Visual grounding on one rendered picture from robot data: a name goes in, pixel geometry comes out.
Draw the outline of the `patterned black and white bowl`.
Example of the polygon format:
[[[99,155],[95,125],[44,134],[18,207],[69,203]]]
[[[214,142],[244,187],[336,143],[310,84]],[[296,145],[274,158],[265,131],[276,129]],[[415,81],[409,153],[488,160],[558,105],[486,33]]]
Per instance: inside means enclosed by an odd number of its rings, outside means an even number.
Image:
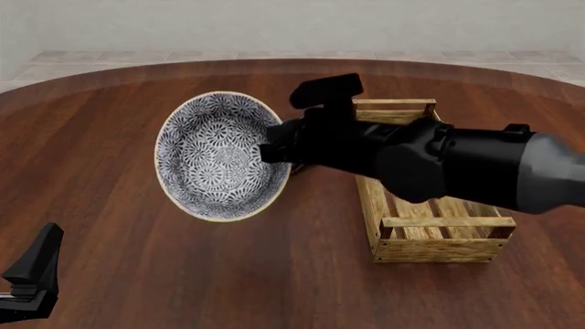
[[[291,164],[266,164],[260,144],[282,123],[269,106],[241,92],[212,91],[178,106],[154,145],[166,196],[190,216],[229,223],[256,216],[280,195]]]

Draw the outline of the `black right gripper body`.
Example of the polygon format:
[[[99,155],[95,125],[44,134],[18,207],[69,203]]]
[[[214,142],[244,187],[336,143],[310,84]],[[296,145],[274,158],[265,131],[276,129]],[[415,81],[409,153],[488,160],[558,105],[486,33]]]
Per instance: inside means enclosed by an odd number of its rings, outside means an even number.
[[[309,117],[289,120],[267,128],[269,143],[286,144],[295,165],[319,165],[320,133],[318,121]]]

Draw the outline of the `wooden slat tray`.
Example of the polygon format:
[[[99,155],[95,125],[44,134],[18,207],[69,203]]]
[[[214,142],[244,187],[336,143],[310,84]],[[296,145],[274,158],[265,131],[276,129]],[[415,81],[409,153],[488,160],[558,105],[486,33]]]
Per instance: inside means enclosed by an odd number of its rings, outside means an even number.
[[[516,228],[497,207],[451,197],[411,204],[363,176],[356,187],[374,262],[489,262]]]

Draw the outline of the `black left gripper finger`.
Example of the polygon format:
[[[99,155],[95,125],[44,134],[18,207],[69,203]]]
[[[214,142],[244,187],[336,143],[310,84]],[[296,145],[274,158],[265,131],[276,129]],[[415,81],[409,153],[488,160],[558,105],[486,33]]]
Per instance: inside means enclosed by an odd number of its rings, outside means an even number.
[[[59,251],[64,231],[48,223],[41,229],[27,251],[1,277],[13,285],[57,289]]]

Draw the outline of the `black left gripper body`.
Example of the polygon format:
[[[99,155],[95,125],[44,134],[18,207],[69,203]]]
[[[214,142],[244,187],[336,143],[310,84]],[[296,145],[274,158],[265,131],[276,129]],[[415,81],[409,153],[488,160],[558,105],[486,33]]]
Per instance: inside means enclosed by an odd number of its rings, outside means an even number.
[[[58,291],[35,285],[13,285],[0,293],[0,323],[47,319],[58,300]]]

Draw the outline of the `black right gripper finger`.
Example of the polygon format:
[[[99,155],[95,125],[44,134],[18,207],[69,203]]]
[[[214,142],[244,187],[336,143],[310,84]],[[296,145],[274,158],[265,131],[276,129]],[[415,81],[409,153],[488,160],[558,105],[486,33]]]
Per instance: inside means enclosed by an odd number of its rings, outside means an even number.
[[[261,160],[266,164],[291,164],[293,162],[291,149],[286,144],[260,144],[259,148]]]

